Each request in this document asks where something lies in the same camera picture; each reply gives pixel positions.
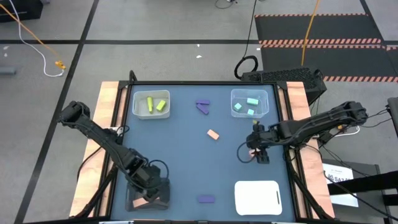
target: concrete floor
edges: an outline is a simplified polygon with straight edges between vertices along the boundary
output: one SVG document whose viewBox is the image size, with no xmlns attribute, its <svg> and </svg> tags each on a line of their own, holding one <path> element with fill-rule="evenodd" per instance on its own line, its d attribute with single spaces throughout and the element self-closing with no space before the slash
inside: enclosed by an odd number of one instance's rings
<svg viewBox="0 0 398 224">
<path fill-rule="evenodd" d="M 266 0 L 258 2 L 261 14 L 311 13 L 316 0 Z M 386 40 L 398 40 L 398 10 L 395 0 L 366 0 Z M 26 21 L 41 39 L 78 40 L 93 0 L 51 0 L 42 18 Z M 249 31 L 253 0 L 240 0 L 225 10 L 213 0 L 99 0 L 89 40 L 245 39 Z M 359 0 L 322 0 L 318 13 L 364 12 Z M 15 22 L 0 24 L 1 40 L 18 39 Z M 32 39 L 24 33 L 24 38 Z M 252 28 L 251 39 L 257 39 Z M 47 56 L 48 72 L 56 73 L 53 58 Z M 70 65 L 76 45 L 53 45 Z M 259 46 L 249 46 L 248 55 L 260 56 Z M 85 102 L 95 108 L 100 83 L 127 79 L 133 69 L 140 80 L 235 80 L 233 70 L 244 53 L 240 44 L 181 45 L 85 45 L 65 103 Z M 14 223 L 21 200 L 42 147 L 65 76 L 42 74 L 42 59 L 25 45 L 0 44 L 0 66 L 12 65 L 18 73 L 0 77 L 1 223 Z M 251 70 L 244 64 L 242 71 Z M 396 83 L 327 83 L 319 111 L 346 100 L 356 100 L 369 114 L 381 110 L 386 99 L 398 96 Z M 373 124 L 383 117 L 369 121 Z M 379 164 L 382 172 L 398 170 L 397 138 L 391 123 L 362 129 L 355 136 L 329 143 L 329 149 L 347 161 Z M 86 138 L 77 131 L 57 126 L 25 222 L 67 218 L 75 191 L 76 172 Z M 368 218 L 350 217 L 364 222 Z"/>
</svg>

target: orange block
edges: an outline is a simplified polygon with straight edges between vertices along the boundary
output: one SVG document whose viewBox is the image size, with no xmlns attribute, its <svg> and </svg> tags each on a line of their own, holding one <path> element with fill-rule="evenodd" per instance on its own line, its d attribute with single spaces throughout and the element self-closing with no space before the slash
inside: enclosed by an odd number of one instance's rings
<svg viewBox="0 0 398 224">
<path fill-rule="evenodd" d="M 220 136 L 220 135 L 218 135 L 217 133 L 215 133 L 213 130 L 209 130 L 208 132 L 207 132 L 207 134 L 210 136 L 210 137 L 212 137 L 214 140 L 217 140 L 218 139 L 218 137 Z"/>
</svg>

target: paper sign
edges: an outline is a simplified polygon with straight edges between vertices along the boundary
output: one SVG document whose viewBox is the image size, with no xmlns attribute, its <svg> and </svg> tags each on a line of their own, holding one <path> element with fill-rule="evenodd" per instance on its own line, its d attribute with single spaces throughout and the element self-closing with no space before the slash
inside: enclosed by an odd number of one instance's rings
<svg viewBox="0 0 398 224">
<path fill-rule="evenodd" d="M 329 164 L 323 164 L 323 170 L 326 176 L 334 182 L 341 182 L 346 180 L 352 180 L 353 171 L 347 167 L 334 166 Z M 346 205 L 351 207 L 358 207 L 358 200 L 352 195 L 333 195 L 330 196 L 331 202 L 338 205 Z"/>
</svg>

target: plastic bin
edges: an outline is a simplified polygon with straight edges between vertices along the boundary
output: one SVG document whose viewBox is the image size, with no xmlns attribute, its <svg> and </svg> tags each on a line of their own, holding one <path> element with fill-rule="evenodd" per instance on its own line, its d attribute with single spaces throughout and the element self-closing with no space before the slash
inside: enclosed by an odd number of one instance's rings
<svg viewBox="0 0 398 224">
<path fill-rule="evenodd" d="M 154 102 L 154 111 L 149 113 L 147 97 L 151 96 Z M 162 112 L 156 110 L 161 100 L 166 101 Z M 170 92 L 167 90 L 138 91 L 132 99 L 132 113 L 139 119 L 162 119 L 170 116 Z"/>
<path fill-rule="evenodd" d="M 247 104 L 248 98 L 259 100 L 258 105 Z M 242 108 L 235 111 L 234 105 L 239 103 Z M 235 118 L 262 118 L 269 112 L 268 93 L 265 90 L 234 89 L 231 91 L 231 115 Z"/>
</svg>

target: warning stripe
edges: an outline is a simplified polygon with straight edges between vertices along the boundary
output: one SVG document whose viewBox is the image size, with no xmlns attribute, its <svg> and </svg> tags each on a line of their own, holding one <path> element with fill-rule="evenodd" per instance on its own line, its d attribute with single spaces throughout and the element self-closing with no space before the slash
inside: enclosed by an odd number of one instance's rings
<svg viewBox="0 0 398 224">
<path fill-rule="evenodd" d="M 303 44 L 303 39 L 259 40 L 260 44 Z M 381 39 L 307 39 L 307 44 L 381 44 Z"/>
<path fill-rule="evenodd" d="M 362 77 L 362 76 L 325 76 L 323 81 L 328 82 L 398 82 L 398 77 Z"/>
<path fill-rule="evenodd" d="M 295 44 L 298 43 L 298 41 L 294 41 L 293 44 L 262 44 L 262 48 L 303 48 L 302 44 Z M 385 46 L 381 45 L 311 45 L 308 44 L 306 48 L 318 48 L 318 49 L 380 49 L 383 48 L 385 49 Z"/>
<path fill-rule="evenodd" d="M 388 46 L 387 46 L 387 51 L 388 51 L 388 50 L 398 50 L 398 47 L 388 47 Z"/>
<path fill-rule="evenodd" d="M 277 17 L 277 16 L 312 16 L 312 14 L 258 14 L 254 17 Z M 326 14 L 316 14 L 315 16 L 367 16 L 366 13 L 326 13 Z"/>
</svg>

